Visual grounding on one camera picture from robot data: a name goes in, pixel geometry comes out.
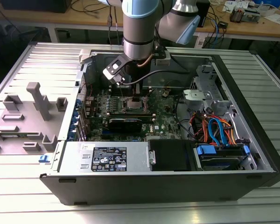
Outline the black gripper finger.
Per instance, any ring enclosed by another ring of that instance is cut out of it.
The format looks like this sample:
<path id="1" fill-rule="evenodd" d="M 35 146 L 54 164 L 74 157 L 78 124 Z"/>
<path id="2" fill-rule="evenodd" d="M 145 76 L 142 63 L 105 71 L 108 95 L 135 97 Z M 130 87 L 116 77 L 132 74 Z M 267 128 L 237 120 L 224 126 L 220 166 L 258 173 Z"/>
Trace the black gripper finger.
<path id="1" fill-rule="evenodd" d="M 133 90 L 133 102 L 139 102 L 140 98 L 142 97 L 142 84 L 137 83 L 132 85 Z"/>

